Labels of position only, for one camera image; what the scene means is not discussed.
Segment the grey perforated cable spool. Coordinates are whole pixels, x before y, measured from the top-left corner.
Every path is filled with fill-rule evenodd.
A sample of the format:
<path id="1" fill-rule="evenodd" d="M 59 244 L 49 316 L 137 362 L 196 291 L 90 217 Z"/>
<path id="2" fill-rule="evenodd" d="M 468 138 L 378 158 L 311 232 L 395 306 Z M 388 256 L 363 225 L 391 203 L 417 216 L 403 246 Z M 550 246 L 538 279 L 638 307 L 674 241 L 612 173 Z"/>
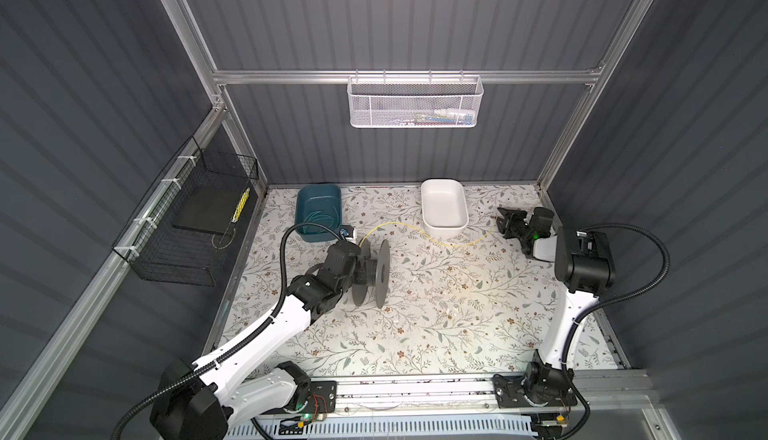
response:
<path id="1" fill-rule="evenodd" d="M 374 256 L 370 244 L 364 241 L 360 247 L 357 266 L 351 286 L 351 296 L 355 306 L 362 306 L 373 289 L 376 306 L 382 309 L 389 292 L 391 247 L 388 240 L 383 240 L 378 253 Z"/>

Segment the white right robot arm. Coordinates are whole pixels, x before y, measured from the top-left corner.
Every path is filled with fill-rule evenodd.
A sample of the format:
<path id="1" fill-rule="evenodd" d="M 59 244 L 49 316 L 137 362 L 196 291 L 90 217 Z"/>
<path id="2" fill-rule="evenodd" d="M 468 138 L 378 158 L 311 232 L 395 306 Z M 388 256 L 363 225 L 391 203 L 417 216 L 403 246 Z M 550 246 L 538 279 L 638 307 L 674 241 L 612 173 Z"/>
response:
<path id="1" fill-rule="evenodd" d="M 596 305 L 615 281 L 615 266 L 607 235 L 560 228 L 551 232 L 554 212 L 536 207 L 532 214 L 500 207 L 496 225 L 506 239 L 516 239 L 530 260 L 554 265 L 557 281 L 552 323 L 541 345 L 534 350 L 521 377 L 492 377 L 497 403 L 502 408 L 530 405 L 574 406 L 568 382 L 574 373 L 562 359 L 572 361 L 583 331 L 579 314 Z"/>

